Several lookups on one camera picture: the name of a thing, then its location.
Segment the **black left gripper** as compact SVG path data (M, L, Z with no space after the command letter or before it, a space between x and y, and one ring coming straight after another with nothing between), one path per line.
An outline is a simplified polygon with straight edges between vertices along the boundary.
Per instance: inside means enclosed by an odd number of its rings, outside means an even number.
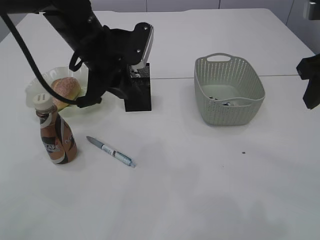
M88 68L85 96L76 99L80 108L99 104L109 92L123 100L133 98L127 50L132 31L100 24L81 24L76 27L74 59Z

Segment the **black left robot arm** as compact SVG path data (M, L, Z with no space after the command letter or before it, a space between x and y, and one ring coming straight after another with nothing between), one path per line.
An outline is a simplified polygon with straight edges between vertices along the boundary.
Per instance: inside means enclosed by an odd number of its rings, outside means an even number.
M83 64L89 70L84 97L68 100L55 92L44 80L10 14L38 14L44 17L73 49L69 69L77 71ZM42 87L56 99L80 108L101 102L105 92L128 99L131 89L126 54L130 31L101 25L88 0L2 0L0 16L11 31Z

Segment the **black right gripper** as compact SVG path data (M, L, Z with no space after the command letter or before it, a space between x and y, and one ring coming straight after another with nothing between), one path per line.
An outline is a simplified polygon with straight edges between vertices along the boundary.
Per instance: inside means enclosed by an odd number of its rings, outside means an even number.
M303 101L312 110L320 104L320 55L303 58L296 70L302 80L308 80Z

